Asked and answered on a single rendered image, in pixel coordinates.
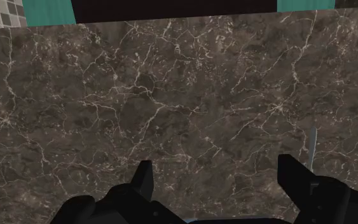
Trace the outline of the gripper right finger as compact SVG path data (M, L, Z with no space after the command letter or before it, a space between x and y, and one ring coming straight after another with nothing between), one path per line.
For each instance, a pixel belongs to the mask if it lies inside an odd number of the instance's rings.
M358 191L314 174L292 155L278 156L277 182L299 209L293 224L358 224Z

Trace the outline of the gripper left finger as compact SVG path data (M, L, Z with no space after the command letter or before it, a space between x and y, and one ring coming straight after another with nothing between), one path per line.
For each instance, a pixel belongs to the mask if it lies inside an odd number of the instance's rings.
M129 183L113 186L104 198L90 195L65 201L50 224L187 224L152 200L152 161L143 160Z

